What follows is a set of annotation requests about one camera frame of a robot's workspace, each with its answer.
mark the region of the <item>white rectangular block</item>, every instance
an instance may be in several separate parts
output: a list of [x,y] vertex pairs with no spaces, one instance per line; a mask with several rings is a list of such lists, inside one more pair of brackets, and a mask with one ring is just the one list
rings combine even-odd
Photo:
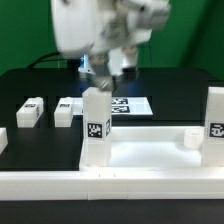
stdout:
[[33,128],[44,111],[40,97],[29,98],[16,113],[18,128]]
[[106,166],[111,156],[111,92],[89,88],[83,93],[84,161]]
[[209,88],[202,165],[224,166],[224,88]]
[[6,128],[0,128],[0,155],[8,145]]
[[73,98],[61,98],[54,112],[55,127],[71,127],[73,118]]

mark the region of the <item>white robot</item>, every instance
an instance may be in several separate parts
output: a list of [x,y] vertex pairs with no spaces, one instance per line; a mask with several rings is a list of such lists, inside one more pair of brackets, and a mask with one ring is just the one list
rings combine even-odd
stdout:
[[66,59],[80,58],[81,77],[102,91],[137,77],[137,46],[169,18],[168,0],[52,0],[56,43]]

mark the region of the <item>white base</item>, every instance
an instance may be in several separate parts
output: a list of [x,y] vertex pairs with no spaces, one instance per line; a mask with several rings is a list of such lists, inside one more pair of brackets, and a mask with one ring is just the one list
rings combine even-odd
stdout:
[[199,150],[184,147],[189,127],[113,127],[111,159],[107,167],[86,166],[84,149],[81,171],[124,171],[199,168]]
[[2,172],[0,200],[224,199],[224,168],[200,167],[200,153],[183,147],[186,128],[113,128],[110,167]]

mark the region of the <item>green backdrop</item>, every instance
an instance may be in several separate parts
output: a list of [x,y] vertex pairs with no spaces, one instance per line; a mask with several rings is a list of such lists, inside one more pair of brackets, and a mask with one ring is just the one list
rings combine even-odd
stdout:
[[[198,67],[224,79],[224,1],[170,0],[166,28],[140,46],[139,67]],[[56,51],[49,0],[0,1],[0,74]]]

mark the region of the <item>table surface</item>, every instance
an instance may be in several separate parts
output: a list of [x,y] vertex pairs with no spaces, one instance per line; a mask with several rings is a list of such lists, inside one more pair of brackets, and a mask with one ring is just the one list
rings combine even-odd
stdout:
[[[89,83],[65,69],[15,69],[0,77],[0,127],[9,144],[0,171],[75,171],[82,146],[82,117],[71,128],[54,127],[61,97],[81,97]],[[203,125],[209,86],[223,86],[199,69],[140,69],[114,97],[147,97],[153,116],[113,117],[113,126]],[[43,97],[45,112],[33,129],[18,129],[16,112],[30,97]],[[7,223],[224,223],[223,200],[0,202]]]

